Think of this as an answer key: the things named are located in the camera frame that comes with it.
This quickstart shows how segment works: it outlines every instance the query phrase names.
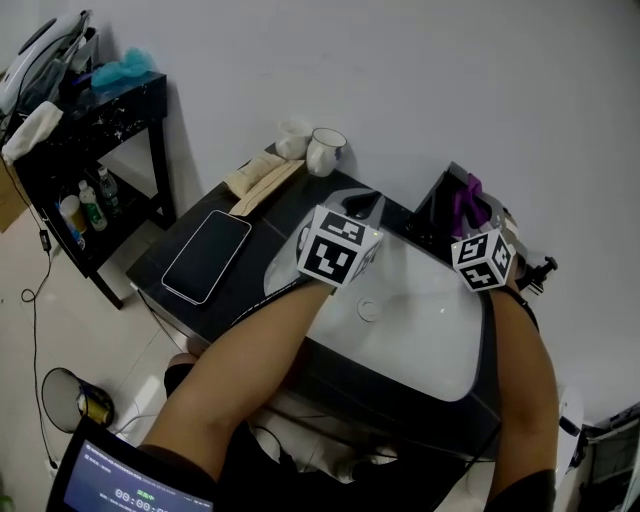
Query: purple cloth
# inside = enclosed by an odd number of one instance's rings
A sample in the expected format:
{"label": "purple cloth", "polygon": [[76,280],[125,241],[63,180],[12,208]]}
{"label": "purple cloth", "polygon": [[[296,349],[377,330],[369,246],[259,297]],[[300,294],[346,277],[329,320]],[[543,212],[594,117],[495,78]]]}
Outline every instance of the purple cloth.
{"label": "purple cloth", "polygon": [[478,226],[482,226],[489,221],[489,214],[476,204],[475,196],[482,192],[482,182],[473,174],[469,173],[469,185],[461,188],[453,196],[453,232],[455,237],[462,237],[462,218],[464,217],[463,207],[471,208],[473,216]]}

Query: white cloth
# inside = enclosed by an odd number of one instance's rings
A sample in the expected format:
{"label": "white cloth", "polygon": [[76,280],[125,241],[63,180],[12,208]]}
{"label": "white cloth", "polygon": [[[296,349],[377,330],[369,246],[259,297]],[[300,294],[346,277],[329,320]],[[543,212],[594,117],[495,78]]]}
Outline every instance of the white cloth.
{"label": "white cloth", "polygon": [[53,103],[45,101],[36,108],[22,123],[2,148],[2,155],[7,165],[26,155],[38,142],[46,140],[53,129],[58,126],[62,110]]}

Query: white toilet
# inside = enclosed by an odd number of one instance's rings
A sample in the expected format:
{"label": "white toilet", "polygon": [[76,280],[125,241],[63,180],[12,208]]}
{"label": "white toilet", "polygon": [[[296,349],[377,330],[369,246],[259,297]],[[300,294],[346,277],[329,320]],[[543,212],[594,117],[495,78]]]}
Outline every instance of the white toilet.
{"label": "white toilet", "polygon": [[[580,392],[571,386],[558,388],[560,397],[560,426],[558,428],[558,456],[556,466],[556,490],[569,471],[569,464],[576,451],[584,419],[584,402]],[[467,492],[481,504],[487,502],[494,462],[474,464],[467,474]]]}

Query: blue plastic bag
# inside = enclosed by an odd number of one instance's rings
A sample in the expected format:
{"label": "blue plastic bag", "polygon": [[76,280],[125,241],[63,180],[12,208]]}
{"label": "blue plastic bag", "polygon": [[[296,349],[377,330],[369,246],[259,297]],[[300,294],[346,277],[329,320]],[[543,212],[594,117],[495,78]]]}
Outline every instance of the blue plastic bag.
{"label": "blue plastic bag", "polygon": [[140,76],[151,71],[153,61],[149,54],[138,48],[129,48],[119,62],[107,62],[91,75],[92,87],[107,85],[124,77]]}

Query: sink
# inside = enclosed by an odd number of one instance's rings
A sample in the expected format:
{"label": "sink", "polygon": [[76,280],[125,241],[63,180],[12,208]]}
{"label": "sink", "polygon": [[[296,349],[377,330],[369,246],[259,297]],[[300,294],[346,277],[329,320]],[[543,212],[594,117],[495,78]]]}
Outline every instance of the sink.
{"label": "sink", "polygon": [[[268,267],[265,293],[297,277],[295,241],[305,218]],[[307,336],[370,370],[455,402],[473,388],[482,304],[458,276],[392,233],[365,272],[327,299]]]}

